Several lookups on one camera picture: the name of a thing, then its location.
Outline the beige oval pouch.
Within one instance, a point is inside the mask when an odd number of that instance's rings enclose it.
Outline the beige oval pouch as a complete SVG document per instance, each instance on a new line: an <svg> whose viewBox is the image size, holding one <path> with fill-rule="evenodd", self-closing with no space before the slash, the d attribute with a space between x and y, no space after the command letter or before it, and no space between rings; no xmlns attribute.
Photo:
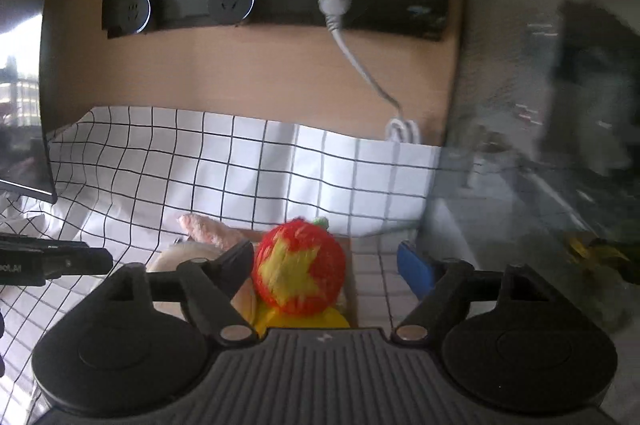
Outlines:
<svg viewBox="0 0 640 425"><path fill-rule="evenodd" d="M181 241L168 246L160 255L156 255L146 271L167 272L175 271L180 263L192 259L215 260L222 254L218 246L196 241Z"/></svg>

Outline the pink striped towel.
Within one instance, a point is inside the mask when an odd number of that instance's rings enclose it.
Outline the pink striped towel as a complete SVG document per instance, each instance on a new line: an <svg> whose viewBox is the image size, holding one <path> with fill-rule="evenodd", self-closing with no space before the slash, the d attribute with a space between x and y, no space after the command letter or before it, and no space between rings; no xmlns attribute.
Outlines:
<svg viewBox="0 0 640 425"><path fill-rule="evenodd" d="M245 240L244 235L221 221L198 214L183 214L178 218L182 230L194 241L228 251Z"/></svg>

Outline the yellow rubber toy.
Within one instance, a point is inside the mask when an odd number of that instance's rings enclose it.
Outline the yellow rubber toy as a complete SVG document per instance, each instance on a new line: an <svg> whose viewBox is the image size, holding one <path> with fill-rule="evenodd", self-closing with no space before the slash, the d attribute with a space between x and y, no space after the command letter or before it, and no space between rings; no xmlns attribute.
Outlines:
<svg viewBox="0 0 640 425"><path fill-rule="evenodd" d="M333 307L314 315L289 315L279 308L260 305L253 327L260 336L269 329L349 329L344 315Z"/></svg>

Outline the red yellow knitted ball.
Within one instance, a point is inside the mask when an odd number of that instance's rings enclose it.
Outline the red yellow knitted ball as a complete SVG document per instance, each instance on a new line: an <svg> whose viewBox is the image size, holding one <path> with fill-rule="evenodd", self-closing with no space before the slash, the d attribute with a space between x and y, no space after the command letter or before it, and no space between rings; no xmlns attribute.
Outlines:
<svg viewBox="0 0 640 425"><path fill-rule="evenodd" d="M329 233L329 220L295 218L262 237L255 249L252 280L267 306L311 317L336 305L346 272L346 254Z"/></svg>

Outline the pink cardboard box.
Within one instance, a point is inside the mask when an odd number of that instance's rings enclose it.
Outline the pink cardboard box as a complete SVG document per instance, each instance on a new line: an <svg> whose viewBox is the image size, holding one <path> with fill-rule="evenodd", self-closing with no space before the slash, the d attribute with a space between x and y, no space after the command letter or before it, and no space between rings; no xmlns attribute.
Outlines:
<svg viewBox="0 0 640 425"><path fill-rule="evenodd" d="M254 249L258 248L258 243L262 241L262 237L266 234L264 230L250 230L238 228L240 234L246 237L248 241L254 244ZM358 304L356 287L354 280L354 267L352 267L352 248L350 247L349 237L341 234L334 234L334 237L344 251L346 258L345 281L341 295L337 298L336 308L349 322L351 327L358 327Z"/></svg>

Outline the white black grid tablecloth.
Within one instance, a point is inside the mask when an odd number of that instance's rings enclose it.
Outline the white black grid tablecloth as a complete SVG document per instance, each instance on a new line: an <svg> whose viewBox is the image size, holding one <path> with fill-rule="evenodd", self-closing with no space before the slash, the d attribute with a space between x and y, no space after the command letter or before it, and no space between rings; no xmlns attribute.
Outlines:
<svg viewBox="0 0 640 425"><path fill-rule="evenodd" d="M82 241L151 263L196 213L266 231L325 218L352 247L357 321L390 330L416 304L396 249L410 240L438 150L205 112L102 107L49 142L58 200L6 194L5 233Z"/></svg>

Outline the glass side computer case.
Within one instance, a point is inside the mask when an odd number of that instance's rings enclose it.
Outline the glass side computer case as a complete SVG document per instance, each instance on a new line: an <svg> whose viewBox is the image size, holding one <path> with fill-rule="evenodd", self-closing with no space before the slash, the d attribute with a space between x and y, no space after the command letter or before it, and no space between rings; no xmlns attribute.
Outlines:
<svg viewBox="0 0 640 425"><path fill-rule="evenodd" d="M463 0L418 246L532 266L612 337L639 419L639 0Z"/></svg>

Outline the black monitor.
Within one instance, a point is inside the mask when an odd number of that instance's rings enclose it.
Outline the black monitor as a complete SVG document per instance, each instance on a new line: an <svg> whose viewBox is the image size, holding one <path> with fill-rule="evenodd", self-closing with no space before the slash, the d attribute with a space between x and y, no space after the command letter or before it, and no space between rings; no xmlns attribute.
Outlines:
<svg viewBox="0 0 640 425"><path fill-rule="evenodd" d="M40 102L45 7L46 0L1 0L1 189L53 203Z"/></svg>

